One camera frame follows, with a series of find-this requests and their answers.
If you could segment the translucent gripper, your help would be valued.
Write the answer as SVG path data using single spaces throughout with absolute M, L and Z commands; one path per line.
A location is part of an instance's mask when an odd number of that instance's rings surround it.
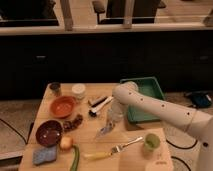
M 113 100 L 110 108 L 107 111 L 107 121 L 118 123 L 120 122 L 126 114 L 126 106 Z

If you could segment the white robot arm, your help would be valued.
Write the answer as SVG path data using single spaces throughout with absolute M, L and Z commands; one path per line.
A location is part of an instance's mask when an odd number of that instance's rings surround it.
M 153 114 L 198 140 L 201 146 L 196 171 L 213 171 L 213 115 L 143 95 L 132 81 L 114 87 L 112 96 L 109 122 L 120 122 L 129 106 Z

